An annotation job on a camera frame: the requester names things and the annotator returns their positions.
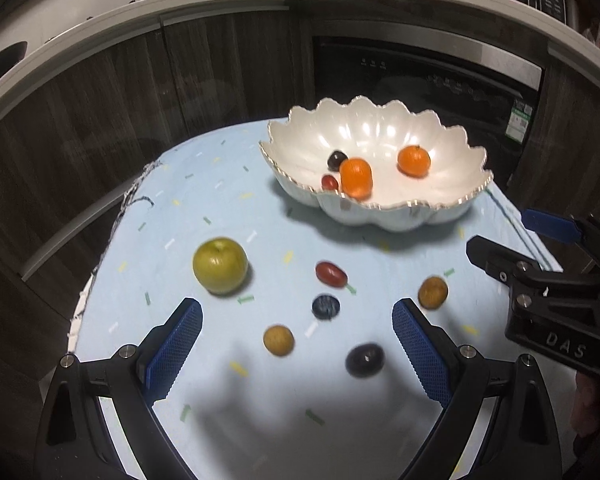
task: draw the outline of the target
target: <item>orange fruit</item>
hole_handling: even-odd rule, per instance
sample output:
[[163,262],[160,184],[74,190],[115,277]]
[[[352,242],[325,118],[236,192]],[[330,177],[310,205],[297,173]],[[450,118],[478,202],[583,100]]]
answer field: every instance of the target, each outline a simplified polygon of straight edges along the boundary
[[429,153],[420,146],[407,146],[398,153],[398,168],[404,174],[422,178],[429,173],[430,167]]
[[362,158],[348,158],[340,165],[340,185],[342,191],[356,200],[371,196],[374,186],[371,166]]

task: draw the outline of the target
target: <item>fruit bowl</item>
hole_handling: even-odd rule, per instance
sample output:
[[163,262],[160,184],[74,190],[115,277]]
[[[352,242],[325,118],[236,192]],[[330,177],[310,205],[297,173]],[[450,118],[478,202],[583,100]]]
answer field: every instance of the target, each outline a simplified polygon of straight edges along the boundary
[[[431,159],[423,178],[408,177],[397,167],[398,152],[414,144]],[[371,165],[368,199],[322,189],[325,174],[339,180],[327,167],[335,150]],[[260,142],[260,151],[293,199],[320,207],[342,224],[375,224],[391,232],[459,218],[493,179],[484,169],[486,150],[470,147],[462,126],[442,126],[434,111],[413,114],[400,101],[377,106],[356,97],[341,105],[327,98],[315,110],[293,107],[285,123],[269,122],[269,142]]]

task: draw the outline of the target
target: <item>human hand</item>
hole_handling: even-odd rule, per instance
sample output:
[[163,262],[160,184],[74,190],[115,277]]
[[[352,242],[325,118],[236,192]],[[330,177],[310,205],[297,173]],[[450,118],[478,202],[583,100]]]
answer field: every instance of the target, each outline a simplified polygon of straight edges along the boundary
[[580,372],[576,373],[571,427],[580,437],[595,433],[600,428],[600,382]]

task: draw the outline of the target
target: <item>table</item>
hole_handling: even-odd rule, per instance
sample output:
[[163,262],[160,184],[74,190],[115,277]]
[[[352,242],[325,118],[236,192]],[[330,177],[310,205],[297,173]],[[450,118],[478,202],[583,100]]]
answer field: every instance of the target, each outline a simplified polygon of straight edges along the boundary
[[[427,276],[444,274],[449,297],[439,310],[426,312],[430,322],[456,344],[513,360],[523,349],[504,338],[506,288],[469,263],[466,241],[481,234],[531,255],[545,269],[560,267],[493,184],[449,224],[404,234],[337,224],[282,191],[258,148],[267,139],[266,124],[195,137],[146,168],[90,282],[76,355],[81,361],[108,358],[123,344],[138,344],[182,298],[196,298],[204,311],[202,332],[154,410],[200,480],[395,480],[440,412],[392,330],[395,301],[416,298]],[[217,236],[240,243],[251,264],[246,286],[228,298],[210,295],[191,267],[196,248]],[[320,283],[314,272],[319,260],[341,266],[353,289]],[[315,326],[311,304],[322,293],[339,298],[342,309]],[[286,358],[263,346],[262,334],[272,324],[295,335]],[[365,342],[384,347],[386,364],[360,380],[347,374],[344,361]],[[568,460],[574,373],[537,358]],[[455,478],[470,468],[492,405],[483,405]],[[112,403],[103,407],[123,465],[144,478]]]

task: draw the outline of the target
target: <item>metal bolt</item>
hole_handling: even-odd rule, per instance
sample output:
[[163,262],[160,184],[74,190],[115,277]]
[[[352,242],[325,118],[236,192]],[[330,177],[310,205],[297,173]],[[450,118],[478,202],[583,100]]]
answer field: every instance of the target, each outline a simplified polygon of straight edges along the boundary
[[528,297],[528,295],[526,295],[526,294],[519,294],[518,297],[516,298],[516,301],[518,302],[518,304],[520,306],[523,306],[525,308],[528,308],[529,306],[531,306],[531,298]]
[[136,347],[134,345],[124,345],[118,350],[118,355],[123,359],[129,359],[136,353]]
[[522,361],[522,364],[525,366],[533,366],[536,363],[536,360],[534,359],[534,357],[529,354],[522,354],[520,356],[520,360]]
[[72,354],[63,355],[60,359],[60,366],[62,368],[68,368],[75,362],[75,357]]
[[478,351],[471,345],[462,345],[460,347],[460,355],[467,359],[473,359],[478,354]]

